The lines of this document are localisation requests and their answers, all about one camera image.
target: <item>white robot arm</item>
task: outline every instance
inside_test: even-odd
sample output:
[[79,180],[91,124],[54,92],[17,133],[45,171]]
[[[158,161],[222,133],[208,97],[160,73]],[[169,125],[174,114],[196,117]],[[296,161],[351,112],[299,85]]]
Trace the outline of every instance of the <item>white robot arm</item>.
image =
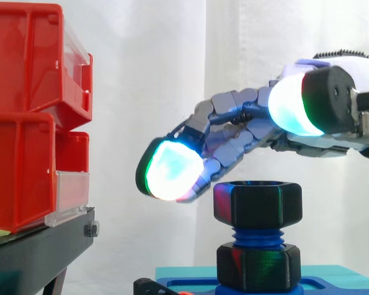
[[369,56],[340,50],[284,67],[259,89],[214,95],[188,120],[147,148],[138,189],[192,202],[255,148],[369,158]]

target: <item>white curtain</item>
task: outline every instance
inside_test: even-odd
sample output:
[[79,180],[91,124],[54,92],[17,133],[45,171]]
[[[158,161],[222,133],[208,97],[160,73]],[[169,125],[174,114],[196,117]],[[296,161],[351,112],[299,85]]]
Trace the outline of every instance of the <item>white curtain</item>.
[[[90,205],[100,236],[70,265],[64,295],[132,294],[155,267],[212,266],[232,240],[212,194],[180,205],[142,196],[135,168],[156,136],[217,92],[259,87],[284,64],[338,49],[369,53],[369,0],[60,0],[94,55]],[[225,180],[303,188],[303,220],[285,230],[303,264],[369,276],[369,161],[259,149]]]

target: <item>red storage bin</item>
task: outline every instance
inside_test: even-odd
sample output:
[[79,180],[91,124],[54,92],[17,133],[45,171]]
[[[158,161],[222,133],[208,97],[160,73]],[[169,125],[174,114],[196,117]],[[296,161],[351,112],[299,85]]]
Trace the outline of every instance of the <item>red storage bin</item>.
[[0,229],[55,226],[85,212],[89,136],[44,113],[0,114]]
[[92,63],[60,6],[0,2],[0,113],[47,112],[64,131],[88,123]]

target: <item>black clamp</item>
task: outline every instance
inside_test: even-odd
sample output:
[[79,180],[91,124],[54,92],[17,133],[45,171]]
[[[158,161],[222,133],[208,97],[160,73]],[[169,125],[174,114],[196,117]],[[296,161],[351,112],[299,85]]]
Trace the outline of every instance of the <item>black clamp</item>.
[[179,295],[150,278],[140,278],[134,282],[134,295],[160,295],[159,291],[164,291],[168,295]]

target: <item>illuminated fingertip sensor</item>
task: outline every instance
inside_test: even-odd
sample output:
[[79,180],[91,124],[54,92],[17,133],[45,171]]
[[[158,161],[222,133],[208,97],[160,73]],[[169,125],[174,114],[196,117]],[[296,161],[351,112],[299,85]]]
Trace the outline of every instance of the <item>illuminated fingertip sensor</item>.
[[146,171],[150,193],[162,200],[184,196],[204,169],[200,155],[183,143],[163,141],[156,149]]
[[272,120],[282,129],[299,136],[322,136],[308,116],[302,100],[304,73],[280,80],[271,90],[268,100]]

